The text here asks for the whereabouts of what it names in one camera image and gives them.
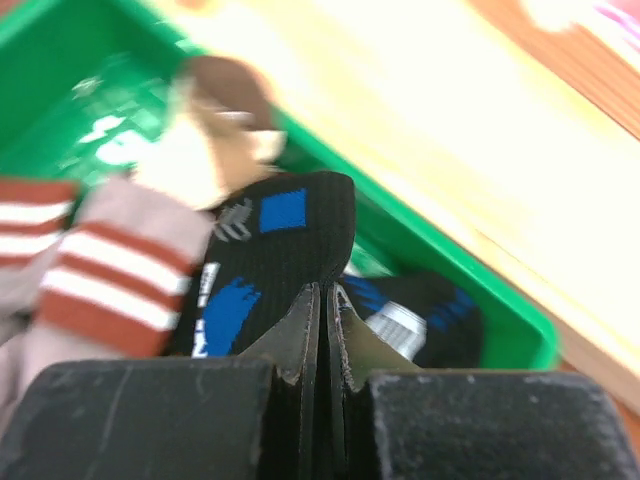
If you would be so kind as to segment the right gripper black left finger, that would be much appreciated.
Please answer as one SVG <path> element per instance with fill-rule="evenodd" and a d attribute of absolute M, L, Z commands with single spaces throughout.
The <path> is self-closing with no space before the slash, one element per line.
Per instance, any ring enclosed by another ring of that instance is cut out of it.
<path fill-rule="evenodd" d="M 1 442 L 5 479 L 309 479 L 320 291 L 237 356 L 45 369 Z"/>

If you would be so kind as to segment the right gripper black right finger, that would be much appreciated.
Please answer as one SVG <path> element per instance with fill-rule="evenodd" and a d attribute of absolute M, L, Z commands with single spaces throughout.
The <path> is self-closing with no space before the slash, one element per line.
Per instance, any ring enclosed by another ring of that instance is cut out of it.
<path fill-rule="evenodd" d="M 346 479 L 635 479 L 608 394 L 562 371 L 426 370 L 327 299 L 333 450 Z"/>

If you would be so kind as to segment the black sock with white stripes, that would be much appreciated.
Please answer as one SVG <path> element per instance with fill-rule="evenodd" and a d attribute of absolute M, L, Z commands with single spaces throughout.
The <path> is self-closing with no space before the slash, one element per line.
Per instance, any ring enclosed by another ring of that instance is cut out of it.
<path fill-rule="evenodd" d="M 354 182 L 330 171 L 279 174 L 232 194 L 213 214 L 167 356 L 239 354 L 305 285 L 335 282 L 354 243 Z"/>

